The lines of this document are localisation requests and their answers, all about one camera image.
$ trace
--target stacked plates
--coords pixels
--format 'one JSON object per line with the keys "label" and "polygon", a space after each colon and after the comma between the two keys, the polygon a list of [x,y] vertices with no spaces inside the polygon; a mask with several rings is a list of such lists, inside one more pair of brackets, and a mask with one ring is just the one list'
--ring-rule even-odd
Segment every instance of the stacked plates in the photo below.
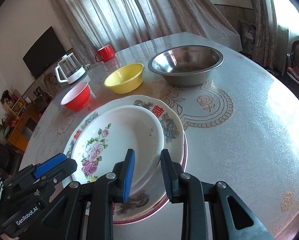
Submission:
{"label": "stacked plates", "polygon": [[83,184],[111,172],[128,148],[135,150],[131,194],[126,203],[116,204],[113,216],[114,224],[129,224],[153,215],[167,203],[160,152],[168,149],[172,160],[185,169],[184,138],[178,115],[164,102],[133,95],[90,113],[72,133],[64,153],[78,164],[71,179]]}

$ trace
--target glass kettle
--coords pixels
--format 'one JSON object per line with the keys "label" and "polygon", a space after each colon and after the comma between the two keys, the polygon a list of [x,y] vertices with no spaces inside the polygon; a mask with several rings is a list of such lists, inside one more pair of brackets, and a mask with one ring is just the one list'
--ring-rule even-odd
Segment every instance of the glass kettle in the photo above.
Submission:
{"label": "glass kettle", "polygon": [[59,83],[68,82],[72,84],[84,73],[85,69],[83,65],[78,61],[73,52],[69,55],[65,54],[55,68],[55,74]]}

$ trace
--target television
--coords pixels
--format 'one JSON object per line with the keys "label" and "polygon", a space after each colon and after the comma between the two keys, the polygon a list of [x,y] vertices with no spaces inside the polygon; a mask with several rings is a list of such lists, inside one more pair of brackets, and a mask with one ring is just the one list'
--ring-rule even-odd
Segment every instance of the television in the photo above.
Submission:
{"label": "television", "polygon": [[65,53],[53,27],[49,27],[25,54],[23,60],[34,78],[37,79]]}

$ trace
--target metal bowl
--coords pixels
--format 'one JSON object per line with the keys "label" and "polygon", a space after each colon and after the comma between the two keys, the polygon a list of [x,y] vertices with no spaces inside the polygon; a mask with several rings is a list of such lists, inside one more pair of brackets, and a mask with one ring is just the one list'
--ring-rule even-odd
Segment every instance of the metal bowl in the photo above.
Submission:
{"label": "metal bowl", "polygon": [[210,78],[211,70],[223,60],[223,54],[214,48],[187,45],[161,52],[149,61],[148,68],[171,85],[192,87]]}

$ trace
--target round table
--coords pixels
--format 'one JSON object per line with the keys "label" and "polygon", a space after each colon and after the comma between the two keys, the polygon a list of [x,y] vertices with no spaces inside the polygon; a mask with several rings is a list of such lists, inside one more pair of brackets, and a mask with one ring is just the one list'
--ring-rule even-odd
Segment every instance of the round table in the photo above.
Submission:
{"label": "round table", "polygon": [[[201,86],[174,87],[147,68],[157,53],[182,45],[206,45],[224,55]],[[104,87],[117,68],[145,65],[142,85],[117,95]],[[144,42],[91,66],[83,77],[94,98],[79,112],[60,105],[68,86],[53,99],[29,141],[21,168],[63,152],[70,135],[91,111],[117,98],[142,94],[164,101],[180,117],[187,141],[186,171],[208,183],[227,182],[277,236],[299,212],[299,101],[259,65],[223,45],[191,33]],[[115,239],[179,239],[182,205],[168,203],[148,219],[114,227]]]}

